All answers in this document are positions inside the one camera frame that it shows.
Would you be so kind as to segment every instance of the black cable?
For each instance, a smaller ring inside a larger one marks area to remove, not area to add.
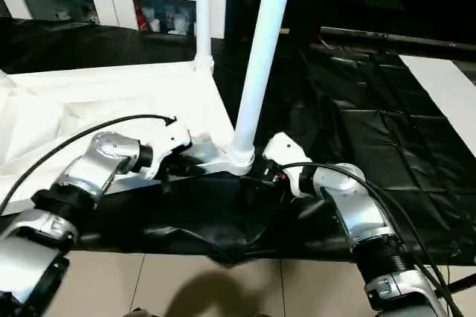
[[[451,283],[451,276],[450,276],[450,273],[449,273],[449,263],[446,264],[446,272],[448,274],[447,278],[448,278],[448,282],[447,284],[449,285]],[[448,302],[446,302],[446,314],[449,316],[449,304]]]
[[[345,170],[342,167],[335,166],[334,164],[324,164],[324,163],[315,163],[315,162],[299,162],[299,163],[291,163],[291,164],[285,164],[280,166],[281,170],[285,170],[286,168],[292,168],[292,167],[320,167],[320,168],[326,168],[328,170],[333,170],[335,172],[344,174],[345,176],[348,176],[355,181],[357,181],[362,187],[367,189],[369,194],[381,205],[382,209],[384,209],[385,213],[387,214],[388,219],[390,220],[390,223],[393,226],[393,229],[395,229],[395,232],[400,236],[402,240],[404,240],[403,234],[399,228],[399,225],[397,224],[395,218],[393,217],[392,213],[388,209],[385,201],[382,199],[381,194],[384,195],[386,198],[388,198],[402,213],[403,217],[405,220],[407,220],[408,225],[410,226],[410,229],[412,233],[414,234],[416,241],[419,244],[419,247],[422,249],[423,254],[425,255],[426,259],[431,265],[431,268],[434,270],[435,275],[438,277],[437,279],[434,278],[434,276],[426,269],[426,267],[420,263],[419,259],[417,258],[416,252],[411,249],[411,253],[414,256],[414,259],[416,261],[416,264],[418,265],[419,269],[422,271],[422,273],[427,277],[427,279],[430,280],[430,282],[434,285],[434,287],[437,289],[437,291],[441,294],[441,296],[445,299],[445,301],[449,304],[451,307],[451,311],[453,312],[454,317],[463,317],[463,314],[461,313],[460,309],[457,307],[455,304],[451,293],[449,293],[448,287],[446,285],[445,279],[441,272],[438,269],[438,266],[436,263],[433,261],[431,258],[428,249],[426,248],[425,243],[423,242],[422,238],[420,237],[417,228],[415,225],[412,223],[410,217],[406,213],[406,211],[402,208],[402,206],[389,194],[384,192],[382,189],[377,188],[373,183],[366,182],[365,180],[361,179],[360,177],[356,176],[355,174]]]
[[[32,174],[35,169],[37,169],[41,164],[43,164],[45,161],[47,161],[49,158],[57,154],[60,150],[68,146],[69,144],[72,144],[73,142],[79,140],[80,138],[89,135],[90,133],[93,133],[94,131],[98,131],[99,129],[103,129],[104,127],[111,126],[114,124],[118,124],[120,122],[124,121],[130,121],[130,120],[136,120],[138,118],[157,118],[159,120],[165,121],[166,125],[171,124],[172,122],[175,121],[175,119],[172,118],[167,118],[165,116],[160,116],[160,115],[152,115],[152,114],[141,114],[141,115],[130,115],[130,116],[124,116],[122,118],[116,118],[114,120],[106,121],[103,122],[102,124],[98,124],[96,126],[90,127],[80,133],[77,133],[74,136],[71,136],[55,148],[53,148],[51,151],[46,153],[43,157],[41,157],[38,161],[36,161],[30,168],[24,172],[20,178],[15,182],[15,184],[12,186],[12,188],[8,191],[7,195],[5,196],[3,202],[0,204],[0,216],[3,214],[5,208],[7,207],[8,202],[11,200],[12,196],[18,189],[21,183],[23,183],[26,178]]]

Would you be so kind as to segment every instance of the white pipe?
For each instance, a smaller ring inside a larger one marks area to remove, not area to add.
[[[261,0],[231,151],[253,157],[254,136],[287,0]]]
[[[196,0],[196,65],[210,67],[210,0]]]

